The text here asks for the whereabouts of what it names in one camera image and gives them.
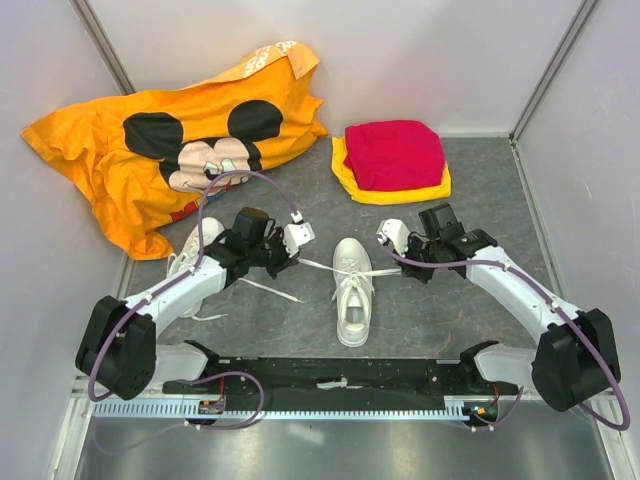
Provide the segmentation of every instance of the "white shoelace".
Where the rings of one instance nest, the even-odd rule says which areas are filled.
[[[189,258],[191,258],[191,256],[188,255],[188,249],[187,251],[185,251],[185,253],[181,254],[180,256],[176,255],[175,253],[169,254],[168,261],[167,261],[167,275],[169,275],[169,271],[171,270],[171,267],[175,262],[177,261],[183,262],[185,260],[188,260]],[[276,295],[282,298],[286,298],[287,300],[291,300],[292,302],[304,303],[302,300],[294,297],[293,295],[289,295],[288,293],[281,292],[280,290],[276,290],[275,288],[267,287],[266,285],[262,285],[261,283],[254,282],[253,280],[249,280],[246,278],[239,278],[238,280],[248,283],[249,285],[252,285],[254,287],[266,290],[267,292],[275,293]],[[191,315],[190,318],[192,318],[193,320],[197,320],[198,322],[207,322],[210,320],[217,320],[219,318],[226,317],[227,315],[228,313],[211,315],[209,317],[198,317],[197,315]]]
[[[182,253],[180,253],[180,255],[176,255],[175,253],[170,253],[169,256],[167,257],[167,276],[169,276],[169,272],[171,270],[171,267],[176,263],[182,263],[184,261],[187,261],[191,258],[193,258],[194,256],[196,256],[198,254],[198,245],[199,245],[199,241],[198,241],[198,237],[194,238],[193,240],[191,240],[191,242],[189,243],[189,245],[187,245]]]
[[[346,285],[351,285],[355,288],[362,288],[360,286],[360,282],[364,282],[371,288],[371,292],[375,295],[375,288],[373,288],[373,282],[371,280],[372,277],[384,277],[387,275],[398,275],[400,273],[399,268],[388,268],[385,270],[371,270],[370,272],[361,272],[360,270],[339,270],[337,268],[328,267],[318,262],[314,262],[313,260],[307,260],[305,258],[299,258],[298,262],[303,265],[307,265],[309,267],[320,268],[322,270],[329,270],[331,272],[336,272],[341,275],[345,275],[345,278],[340,282],[340,284],[336,287],[336,291],[333,292],[333,296],[331,297],[331,301],[333,302],[338,296],[338,292]]]

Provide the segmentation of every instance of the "pink cloth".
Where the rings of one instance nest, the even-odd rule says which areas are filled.
[[[361,190],[397,192],[440,185],[445,156],[440,137],[414,120],[347,127],[347,158]]]

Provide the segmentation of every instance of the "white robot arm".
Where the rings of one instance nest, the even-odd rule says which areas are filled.
[[[98,381],[120,398],[128,400],[152,385],[170,380],[196,380],[202,374],[210,352],[196,342],[157,345],[160,334],[191,305],[227,288],[251,267],[264,267],[272,276],[296,262],[300,247],[315,238],[302,218],[286,227],[267,227],[271,219],[257,209],[244,208],[231,229],[204,249],[201,263],[187,264],[173,276],[153,287],[127,297],[100,300],[91,315],[76,366],[89,375],[107,334],[141,302],[100,364]],[[191,275],[177,281],[191,270]],[[166,290],[163,287],[172,285]]]
[[[498,300],[536,342],[537,349],[485,342],[463,352],[461,358],[473,358],[480,378],[535,388],[559,411],[605,390],[609,383],[602,369],[558,316],[559,307],[598,348],[616,380],[620,380],[613,329],[604,313],[597,309],[582,312],[547,290],[484,231],[466,232],[450,205],[434,207],[419,216],[430,240],[409,232],[395,219],[383,221],[378,230],[380,242],[393,247],[392,256],[403,275],[426,283],[435,268],[450,266]],[[544,298],[550,299],[553,308]]]

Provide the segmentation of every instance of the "gray floor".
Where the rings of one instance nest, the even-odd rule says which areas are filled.
[[[549,286],[513,155],[506,139],[443,140],[453,178],[448,200],[467,229],[482,228],[533,277]],[[360,240],[373,267],[393,262],[372,240],[383,219],[400,218],[418,230],[417,214],[437,202],[369,206],[353,202],[330,169],[331,141],[321,139],[304,155],[268,172],[297,200],[317,239],[303,257],[331,264],[344,237]],[[206,207],[206,214],[229,226],[244,206],[265,210],[279,223],[289,220],[288,205],[259,180],[228,192]],[[192,216],[162,229],[176,249],[195,226]],[[164,277],[166,262],[138,263],[131,292]],[[194,339],[221,355],[431,357],[457,358],[476,343],[494,339],[507,345],[533,345],[523,327],[493,298],[453,272],[437,272],[427,286],[401,277],[375,279],[373,319],[368,342],[347,348],[336,337],[335,284],[330,272],[298,265],[272,281],[265,272],[247,278],[304,300],[292,303],[244,283],[206,299],[201,316],[226,313],[210,322],[179,319],[161,337],[164,343]]]

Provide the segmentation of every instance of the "yellow fabric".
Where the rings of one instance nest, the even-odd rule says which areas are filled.
[[[331,170],[351,195],[351,199],[371,205],[397,205],[400,203],[424,202],[426,200],[435,200],[437,198],[445,198],[451,195],[451,175],[449,175],[449,166],[445,165],[442,173],[442,183],[435,187],[419,188],[416,190],[404,190],[401,192],[376,192],[368,190],[360,190],[353,171],[344,165],[344,159],[347,158],[347,144],[344,137],[334,137],[333,156],[331,159]]]
[[[155,230],[196,211],[210,178],[277,167],[327,135],[309,93],[318,62],[279,42],[184,89],[61,108],[22,137],[82,191],[111,242],[137,260],[166,257],[171,244]],[[207,200],[248,180],[231,178]]]

